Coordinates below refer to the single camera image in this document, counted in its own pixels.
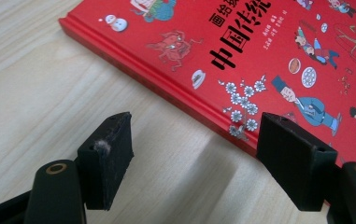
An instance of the hardcover book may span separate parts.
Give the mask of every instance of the hardcover book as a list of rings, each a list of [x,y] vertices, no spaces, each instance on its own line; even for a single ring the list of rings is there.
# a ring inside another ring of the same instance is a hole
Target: hardcover book
[[[60,24],[252,156],[269,112],[356,161],[356,0],[85,0]]]

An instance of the book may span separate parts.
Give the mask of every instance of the book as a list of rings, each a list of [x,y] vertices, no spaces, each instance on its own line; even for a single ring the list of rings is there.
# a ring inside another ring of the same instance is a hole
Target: book
[[[356,0],[85,0],[59,22],[252,156],[269,112],[356,161]]]

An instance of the table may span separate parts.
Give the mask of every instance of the table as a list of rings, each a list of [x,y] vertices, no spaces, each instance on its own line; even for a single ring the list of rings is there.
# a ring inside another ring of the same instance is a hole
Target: table
[[[88,223],[326,223],[328,206],[298,211],[261,163],[68,37],[57,20],[78,3],[0,0],[0,203],[130,111],[135,157]]]

